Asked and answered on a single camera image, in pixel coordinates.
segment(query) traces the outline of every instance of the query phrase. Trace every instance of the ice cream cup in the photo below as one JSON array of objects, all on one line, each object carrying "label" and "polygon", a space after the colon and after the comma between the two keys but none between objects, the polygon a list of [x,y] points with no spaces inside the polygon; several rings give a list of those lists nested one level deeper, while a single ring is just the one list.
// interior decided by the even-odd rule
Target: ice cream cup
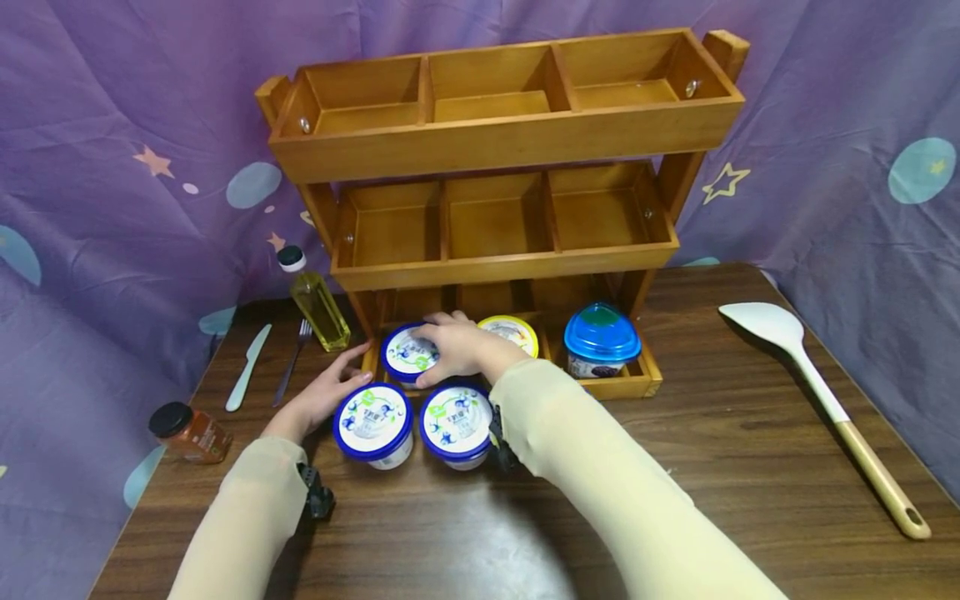
[{"label": "ice cream cup", "polygon": [[410,399],[397,386],[374,382],[337,409],[333,438],[344,454],[373,468],[397,468],[414,447]]},{"label": "ice cream cup", "polygon": [[384,371],[406,390],[415,390],[420,374],[436,365],[440,358],[433,342],[410,335],[422,324],[410,323],[398,327],[380,345],[380,363]]},{"label": "ice cream cup", "polygon": [[615,377],[640,354],[634,324],[612,306],[596,302],[566,324],[566,371],[577,379]]},{"label": "ice cream cup", "polygon": [[481,329],[495,333],[520,346],[534,358],[540,354],[540,342],[537,333],[529,323],[511,315],[496,315],[477,324]]},{"label": "ice cream cup", "polygon": [[492,418],[486,392],[469,385],[444,386],[420,409],[420,438],[448,467],[471,470],[487,459]]}]

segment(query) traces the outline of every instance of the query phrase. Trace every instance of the yellow oil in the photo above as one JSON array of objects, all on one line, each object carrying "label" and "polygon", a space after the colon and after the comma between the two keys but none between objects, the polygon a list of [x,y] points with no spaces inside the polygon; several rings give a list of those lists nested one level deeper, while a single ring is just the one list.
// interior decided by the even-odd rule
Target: yellow oil
[{"label": "yellow oil", "polygon": [[290,286],[300,312],[313,326],[313,332],[327,352],[347,349],[350,328],[334,301],[324,277],[312,271],[300,271]]}]

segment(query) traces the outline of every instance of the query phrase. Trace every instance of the yellow lid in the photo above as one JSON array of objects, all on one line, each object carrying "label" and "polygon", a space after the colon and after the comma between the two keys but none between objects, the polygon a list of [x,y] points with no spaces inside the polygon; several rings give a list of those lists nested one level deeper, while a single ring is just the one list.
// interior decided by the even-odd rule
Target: yellow lid
[{"label": "yellow lid", "polygon": [[510,315],[494,315],[477,324],[481,329],[495,333],[505,340],[510,340],[523,350],[537,358],[540,356],[540,342],[537,333],[529,323]]}]

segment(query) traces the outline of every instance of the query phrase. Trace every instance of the cooking oil bottle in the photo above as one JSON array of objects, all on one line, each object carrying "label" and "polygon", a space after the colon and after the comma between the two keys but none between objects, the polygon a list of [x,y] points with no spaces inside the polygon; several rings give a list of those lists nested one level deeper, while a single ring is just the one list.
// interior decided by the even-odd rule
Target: cooking oil bottle
[{"label": "cooking oil bottle", "polygon": [[324,283],[324,276],[315,271],[307,271],[306,257],[296,246],[287,246],[276,253],[280,268],[287,273],[297,274],[290,284],[290,296],[293,297],[300,312],[313,326],[313,332],[327,352],[339,352],[347,349],[350,329],[344,321],[344,315],[337,307],[330,289]]}]

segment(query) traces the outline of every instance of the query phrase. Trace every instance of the white knife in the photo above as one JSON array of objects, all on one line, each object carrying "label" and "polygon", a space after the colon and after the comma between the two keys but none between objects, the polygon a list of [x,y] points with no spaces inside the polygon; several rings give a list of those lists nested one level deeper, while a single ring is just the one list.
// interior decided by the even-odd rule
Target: white knife
[{"label": "white knife", "polygon": [[256,364],[256,357],[260,355],[260,350],[263,349],[263,345],[267,342],[267,336],[270,335],[271,327],[273,327],[272,324],[264,325],[264,327],[260,329],[260,332],[256,334],[256,337],[253,338],[253,343],[247,348],[247,366],[243,368],[243,372],[240,373],[240,378],[237,379],[237,384],[233,386],[233,391],[230,392],[230,397],[227,398],[227,406],[225,408],[228,413],[232,413],[240,408],[240,403],[243,402],[243,396],[247,393],[247,384],[250,383],[250,375],[253,372],[253,365]]}]

